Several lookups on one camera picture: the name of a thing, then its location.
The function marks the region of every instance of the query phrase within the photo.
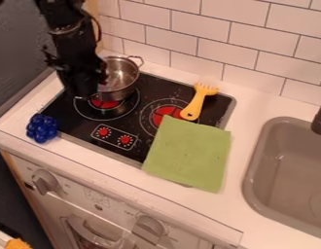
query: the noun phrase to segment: toy stove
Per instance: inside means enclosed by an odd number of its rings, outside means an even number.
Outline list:
[[[43,114],[59,123],[62,138],[139,166],[147,157],[164,115],[181,119],[195,95],[192,87],[141,74],[135,92],[123,101],[83,100],[61,93]],[[196,123],[224,127],[234,107],[231,97],[207,96]]]

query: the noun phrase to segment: silver pot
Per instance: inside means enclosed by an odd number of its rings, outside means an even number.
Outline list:
[[[131,58],[139,58],[137,65]],[[139,68],[144,64],[140,56],[108,56],[104,58],[107,63],[106,74],[108,78],[98,85],[98,93],[94,98],[102,101],[120,101],[129,97],[136,89],[136,80],[140,76]]]

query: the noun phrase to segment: red knob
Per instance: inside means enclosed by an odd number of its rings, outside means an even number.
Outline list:
[[[122,142],[122,144],[128,144],[130,142],[130,138],[128,136],[122,136],[120,141]]]
[[[99,130],[99,134],[101,136],[106,136],[109,133],[109,130],[107,128],[102,128]]]

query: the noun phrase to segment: sink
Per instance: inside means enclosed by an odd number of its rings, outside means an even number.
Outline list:
[[[265,123],[242,191],[261,215],[321,238],[321,135],[310,122]]]

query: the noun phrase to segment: green sponge cloth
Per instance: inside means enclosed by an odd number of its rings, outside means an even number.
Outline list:
[[[231,133],[164,116],[142,169],[176,183],[217,193]]]

